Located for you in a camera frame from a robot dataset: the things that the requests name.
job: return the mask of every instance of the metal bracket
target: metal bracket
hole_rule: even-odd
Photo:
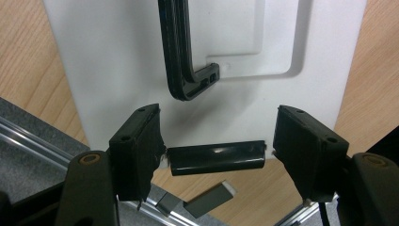
[[[187,0],[158,0],[158,7],[169,91],[190,101],[219,80],[219,65],[193,70]]]

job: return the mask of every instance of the black cable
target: black cable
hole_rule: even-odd
[[[322,218],[323,226],[329,226],[326,204],[319,202],[320,217]]]

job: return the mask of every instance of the wooden table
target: wooden table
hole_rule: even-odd
[[[68,82],[40,0],[0,2],[0,96],[84,143]],[[335,131],[364,152],[399,124],[399,1],[369,0]],[[236,197],[211,214],[231,225],[271,225],[301,203],[277,160],[264,169],[153,182],[184,200],[228,180]]]

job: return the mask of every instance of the wooden surface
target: wooden surface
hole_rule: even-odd
[[[0,0],[0,96],[86,143],[40,0]],[[369,0],[335,130],[350,153],[366,151],[399,124],[399,1]],[[212,211],[231,225],[271,225],[301,203],[282,164],[153,181],[184,200],[228,180],[236,197]]]

